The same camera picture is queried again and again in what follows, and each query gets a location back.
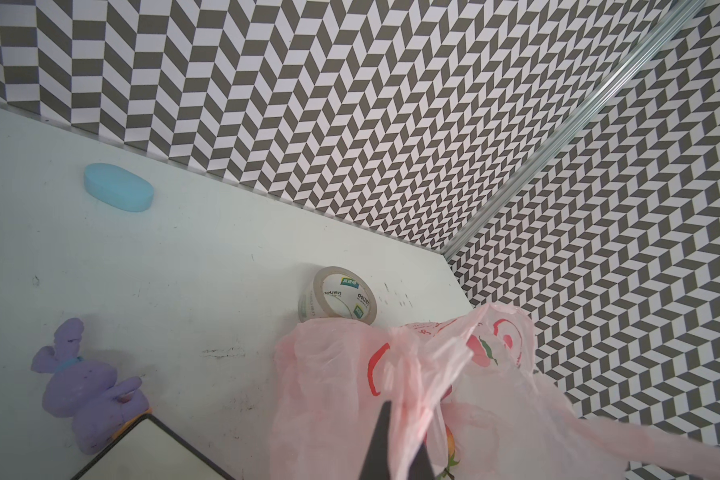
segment blue ribbon on toy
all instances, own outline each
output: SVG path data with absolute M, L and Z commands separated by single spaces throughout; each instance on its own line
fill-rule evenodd
M 61 364 L 59 364 L 58 367 L 56 367 L 56 370 L 54 370 L 54 373 L 58 373 L 62 370 L 66 370 L 66 369 L 70 368 L 72 365 L 74 365 L 75 363 L 80 363 L 82 361 L 83 361 L 83 357 L 81 357 L 81 356 L 66 360 L 66 361 L 62 362 Z

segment pink plastic bag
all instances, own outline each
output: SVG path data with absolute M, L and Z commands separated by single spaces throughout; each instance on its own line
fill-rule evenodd
M 392 400 L 392 480 L 406 480 L 422 442 L 441 478 L 616 479 L 636 460 L 720 479 L 720 448 L 576 418 L 533 374 L 533 332 L 525 312 L 499 304 L 390 330 L 345 319 L 298 325 L 276 348 L 271 478 L 356 480 Z

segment blue sponge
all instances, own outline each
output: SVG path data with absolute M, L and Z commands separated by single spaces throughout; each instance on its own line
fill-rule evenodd
M 141 212 L 152 205 L 155 189 L 144 178 L 110 164 L 85 168 L 86 192 L 126 212 Z

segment chevron pattern panel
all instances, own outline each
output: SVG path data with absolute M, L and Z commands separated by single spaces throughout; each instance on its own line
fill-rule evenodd
M 531 312 L 538 368 L 581 416 L 720 445 L 720 3 L 451 266 L 473 304 Z
M 436 248 L 670 0 L 5 0 L 0 101 Z

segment purple rabbit toy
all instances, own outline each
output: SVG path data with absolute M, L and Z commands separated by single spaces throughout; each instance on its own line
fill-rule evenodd
M 53 373 L 43 394 L 43 410 L 72 418 L 77 447 L 93 455 L 125 425 L 150 409 L 137 376 L 117 383 L 117 370 L 77 356 L 83 322 L 71 318 L 54 334 L 56 349 L 44 346 L 32 359 L 32 371 Z

